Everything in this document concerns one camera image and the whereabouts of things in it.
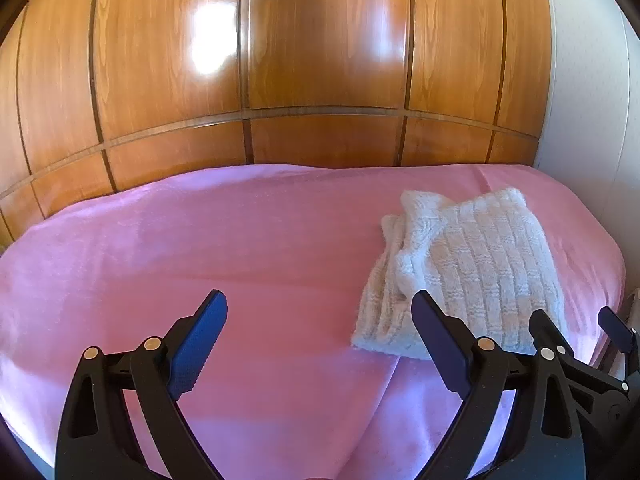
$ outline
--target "folded sweater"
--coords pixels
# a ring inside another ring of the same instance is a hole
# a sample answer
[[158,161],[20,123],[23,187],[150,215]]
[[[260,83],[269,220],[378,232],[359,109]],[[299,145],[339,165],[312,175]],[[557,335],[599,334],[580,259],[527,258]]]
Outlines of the folded sweater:
[[566,333],[553,258],[519,190],[460,204],[405,191],[401,203],[403,215],[382,219],[386,247],[363,291],[354,346],[428,359],[411,318],[412,298],[423,289],[476,337],[508,351],[534,352],[529,317],[539,308]]

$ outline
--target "white wall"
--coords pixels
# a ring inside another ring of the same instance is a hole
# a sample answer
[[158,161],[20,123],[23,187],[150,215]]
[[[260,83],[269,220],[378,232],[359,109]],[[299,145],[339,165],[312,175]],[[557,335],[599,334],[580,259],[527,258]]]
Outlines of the white wall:
[[640,40],[614,0],[549,0],[552,76],[536,167],[616,239],[640,285]]

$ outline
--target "wooden wall panel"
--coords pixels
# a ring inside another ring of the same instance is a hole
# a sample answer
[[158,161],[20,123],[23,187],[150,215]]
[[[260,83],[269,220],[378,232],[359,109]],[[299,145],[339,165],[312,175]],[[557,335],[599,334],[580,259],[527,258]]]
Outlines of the wooden wall panel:
[[415,0],[410,108],[492,124],[502,0]]
[[251,108],[402,107],[409,0],[250,0]]
[[507,45],[498,126],[540,136],[551,73],[548,0],[506,0]]
[[392,166],[402,118],[297,116],[251,121],[256,164]]
[[19,187],[0,200],[0,210],[15,240],[29,227],[44,220],[31,184]]
[[484,162],[491,135],[485,128],[409,117],[402,166]]
[[9,245],[13,243],[14,239],[9,232],[9,228],[6,226],[4,222],[4,217],[0,216],[0,253],[2,252],[2,248],[7,248]]
[[238,110],[238,0],[97,0],[105,139]]
[[22,135],[36,172],[98,143],[89,88],[91,0],[31,0],[18,59]]
[[18,40],[24,11],[0,45],[0,192],[29,176],[20,138],[15,87]]
[[242,122],[185,128],[108,150],[118,190],[171,175],[244,164]]
[[40,207],[49,217],[62,208],[113,192],[101,153],[94,153],[33,181]]
[[532,166],[538,150],[535,137],[496,132],[488,162]]

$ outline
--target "metal screw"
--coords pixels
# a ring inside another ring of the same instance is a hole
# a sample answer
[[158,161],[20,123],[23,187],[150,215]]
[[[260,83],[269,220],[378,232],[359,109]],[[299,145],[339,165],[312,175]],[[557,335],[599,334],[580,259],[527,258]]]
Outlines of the metal screw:
[[547,361],[553,361],[554,357],[556,357],[556,354],[554,354],[554,351],[551,348],[543,348],[540,351],[540,355],[542,355],[542,357]]
[[482,350],[486,350],[487,352],[490,352],[495,348],[495,343],[492,339],[489,339],[488,337],[481,337],[480,339],[478,339],[478,346]]
[[98,357],[98,349],[95,346],[91,346],[84,351],[85,359],[95,359]]
[[146,350],[158,350],[162,341],[158,337],[150,337],[145,341],[145,349]]

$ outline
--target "mattress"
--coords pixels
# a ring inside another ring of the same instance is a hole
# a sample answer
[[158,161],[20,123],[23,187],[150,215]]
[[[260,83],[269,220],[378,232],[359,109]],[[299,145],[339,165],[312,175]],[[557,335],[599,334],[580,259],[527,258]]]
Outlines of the mattress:
[[[134,349],[218,288],[228,321],[179,404],[225,478],[413,478],[460,400],[430,362],[350,346],[383,250],[380,219],[401,212],[405,189],[461,201],[507,186],[523,192],[545,230],[566,337],[588,362],[598,309],[620,302],[624,263],[550,177],[523,166],[242,166],[75,204],[9,247],[0,258],[0,412],[53,464],[82,350]],[[165,472],[135,400],[127,395],[140,444]],[[495,452],[510,397],[503,401],[478,467]]]

